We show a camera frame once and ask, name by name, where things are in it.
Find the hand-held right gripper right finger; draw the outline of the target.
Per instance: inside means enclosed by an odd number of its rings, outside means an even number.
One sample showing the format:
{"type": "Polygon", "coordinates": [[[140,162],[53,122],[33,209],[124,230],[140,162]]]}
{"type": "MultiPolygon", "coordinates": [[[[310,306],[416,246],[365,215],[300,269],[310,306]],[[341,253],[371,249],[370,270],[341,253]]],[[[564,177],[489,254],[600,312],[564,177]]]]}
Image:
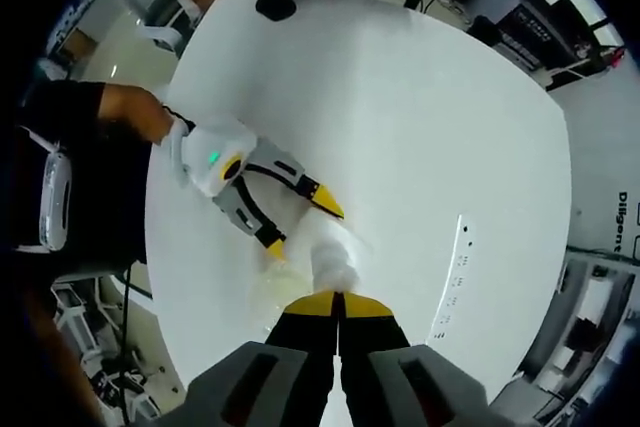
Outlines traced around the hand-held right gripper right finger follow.
{"type": "Polygon", "coordinates": [[[412,345],[392,311],[337,295],[341,384],[356,426],[487,426],[482,385],[425,344],[412,345]]]}

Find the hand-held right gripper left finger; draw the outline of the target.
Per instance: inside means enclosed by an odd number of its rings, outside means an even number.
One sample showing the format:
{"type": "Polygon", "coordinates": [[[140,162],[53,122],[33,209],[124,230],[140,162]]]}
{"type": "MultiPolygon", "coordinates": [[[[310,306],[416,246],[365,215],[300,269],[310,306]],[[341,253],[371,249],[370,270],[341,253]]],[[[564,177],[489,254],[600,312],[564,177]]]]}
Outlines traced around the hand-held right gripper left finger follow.
{"type": "Polygon", "coordinates": [[[265,342],[247,342],[200,374],[189,385],[187,424],[317,425],[333,385],[339,297],[294,301],[265,342]]]}

